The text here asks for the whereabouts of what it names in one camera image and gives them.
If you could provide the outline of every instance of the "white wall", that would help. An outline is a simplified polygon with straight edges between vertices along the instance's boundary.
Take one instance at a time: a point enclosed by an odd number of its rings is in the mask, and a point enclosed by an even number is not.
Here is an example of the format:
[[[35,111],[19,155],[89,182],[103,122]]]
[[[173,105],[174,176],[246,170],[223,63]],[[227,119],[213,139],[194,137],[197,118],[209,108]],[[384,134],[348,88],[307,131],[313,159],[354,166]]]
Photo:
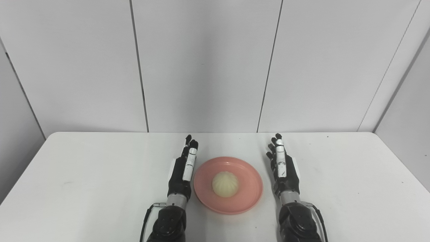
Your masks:
[[[357,131],[419,2],[284,1],[259,131]],[[421,26],[404,43],[411,57],[430,23]],[[373,103],[378,118],[387,103]]]
[[[46,135],[371,131],[430,26],[430,0],[284,1],[272,57],[281,0],[131,2],[0,1]]]
[[[255,132],[281,0],[133,0],[151,132]]]
[[[127,0],[0,1],[0,36],[46,136],[146,131]]]
[[[430,191],[429,34],[376,134]]]
[[[0,203],[43,142],[42,133],[0,44]]]

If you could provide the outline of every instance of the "panel seam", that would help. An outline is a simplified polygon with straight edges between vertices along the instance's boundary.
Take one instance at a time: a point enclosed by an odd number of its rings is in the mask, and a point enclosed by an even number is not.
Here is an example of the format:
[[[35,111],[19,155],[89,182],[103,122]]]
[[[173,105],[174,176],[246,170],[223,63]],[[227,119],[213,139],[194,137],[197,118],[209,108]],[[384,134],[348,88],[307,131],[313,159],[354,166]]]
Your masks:
[[[273,38],[272,53],[270,54],[269,68],[267,70],[266,84],[264,85],[263,100],[261,102],[260,115],[258,117],[257,133],[258,133],[258,129],[260,128],[261,114],[263,112],[264,99],[266,97],[267,83],[269,81],[270,67],[272,66],[273,51],[275,50],[276,36],[278,35],[279,20],[281,19],[283,3],[284,3],[284,0],[281,0],[281,7],[279,8],[278,22],[276,23],[275,37]]]
[[[42,127],[40,126],[39,120],[36,117],[36,113],[34,113],[33,107],[30,104],[30,100],[28,100],[28,96],[25,93],[25,90],[24,90],[24,87],[22,86],[21,80],[19,80],[18,73],[16,73],[15,67],[12,64],[12,60],[10,59],[9,54],[8,54],[7,51],[5,51],[5,54],[6,54],[7,59],[9,60],[10,66],[12,67],[13,73],[15,74],[16,80],[18,81],[19,87],[21,88],[21,91],[24,94],[25,100],[27,101],[28,107],[30,108],[30,111],[31,111],[31,113],[32,113],[32,115],[34,117],[34,120],[36,121],[37,127],[39,128],[39,130],[40,130],[40,132],[42,134],[43,139],[46,141],[45,133],[43,132]]]
[[[145,91],[143,89],[142,68],[140,65],[139,46],[137,43],[136,24],[135,24],[135,18],[134,18],[133,3],[132,3],[132,0],[129,0],[129,1],[130,1],[130,12],[131,12],[131,18],[132,18],[132,25],[133,25],[133,34],[134,34],[135,47],[136,47],[137,66],[138,66],[138,70],[139,70],[140,88],[142,90],[142,101],[143,101],[143,110],[145,113],[146,131],[149,133],[148,114],[146,112]]]
[[[403,32],[402,38],[400,39],[400,42],[399,42],[399,44],[397,45],[396,50],[394,51],[393,57],[391,57],[390,63],[388,63],[387,69],[385,70],[384,75],[382,76],[382,79],[381,79],[381,81],[379,82],[378,87],[376,88],[376,91],[375,91],[375,93],[374,93],[374,95],[373,95],[373,97],[372,97],[372,100],[370,101],[369,106],[368,106],[368,107],[367,107],[367,109],[366,109],[366,112],[364,113],[363,119],[361,120],[361,122],[360,122],[360,124],[359,124],[359,126],[358,126],[358,128],[357,128],[357,132],[358,132],[358,130],[360,129],[361,125],[363,124],[363,121],[364,121],[364,119],[366,118],[367,112],[369,111],[370,107],[372,106],[373,100],[375,99],[376,94],[378,93],[378,90],[379,90],[379,88],[381,87],[382,82],[384,81],[385,75],[387,74],[388,70],[390,69],[391,63],[393,62],[394,57],[396,56],[397,51],[399,50],[399,47],[400,47],[400,45],[402,44],[403,38],[405,37],[406,32],[408,31],[408,28],[409,28],[409,26],[411,25],[411,22],[412,22],[412,20],[413,20],[413,19],[414,19],[414,17],[415,17],[415,13],[417,12],[418,7],[419,7],[419,6],[420,6],[420,4],[421,4],[421,1],[422,1],[422,0],[420,0],[420,1],[418,2],[417,6],[415,7],[415,11],[414,11],[414,13],[412,14],[411,19],[409,20],[408,26],[406,26],[406,29],[405,29],[405,31]]]

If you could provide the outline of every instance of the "robotic arm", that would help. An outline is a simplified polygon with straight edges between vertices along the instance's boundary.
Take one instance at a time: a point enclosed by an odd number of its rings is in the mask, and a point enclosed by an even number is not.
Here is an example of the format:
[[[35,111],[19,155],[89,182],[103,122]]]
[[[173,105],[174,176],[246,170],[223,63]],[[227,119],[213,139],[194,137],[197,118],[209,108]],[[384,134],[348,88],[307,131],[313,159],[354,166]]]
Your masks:
[[[284,147],[282,136],[277,133],[269,144],[271,152],[267,152],[270,167],[273,171],[275,184],[273,191],[282,203],[279,212],[280,233],[284,242],[321,242],[316,223],[309,207],[313,207],[321,221],[325,242],[327,234],[320,211],[313,205],[300,200],[299,178],[294,162]]]
[[[198,146],[198,142],[191,140],[191,135],[188,135],[185,140],[185,147],[181,156],[175,161],[172,176],[169,180],[167,202],[165,207],[158,212],[158,219],[154,223],[148,242],[185,242],[185,229],[187,227],[185,207],[191,197],[190,181],[193,175]]]

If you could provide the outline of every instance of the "black cable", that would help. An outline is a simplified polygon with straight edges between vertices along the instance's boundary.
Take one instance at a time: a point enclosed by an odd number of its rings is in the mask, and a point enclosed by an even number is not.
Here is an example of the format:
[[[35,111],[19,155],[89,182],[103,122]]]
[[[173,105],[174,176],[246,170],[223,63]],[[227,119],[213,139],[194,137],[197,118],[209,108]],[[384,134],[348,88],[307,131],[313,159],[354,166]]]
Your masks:
[[[152,208],[154,207],[154,204],[152,204],[148,210],[146,210],[145,218],[143,219],[143,226],[142,226],[142,232],[140,233],[140,240],[139,242],[143,242],[143,237],[145,235],[145,227],[146,223],[148,222],[149,215],[151,214]]]
[[[319,211],[319,209],[316,208],[315,205],[312,204],[313,209],[315,210],[316,214],[318,215],[318,219],[321,222],[322,230],[324,231],[324,241],[329,242],[327,239],[327,232],[326,232],[326,226],[324,225],[323,215]]]

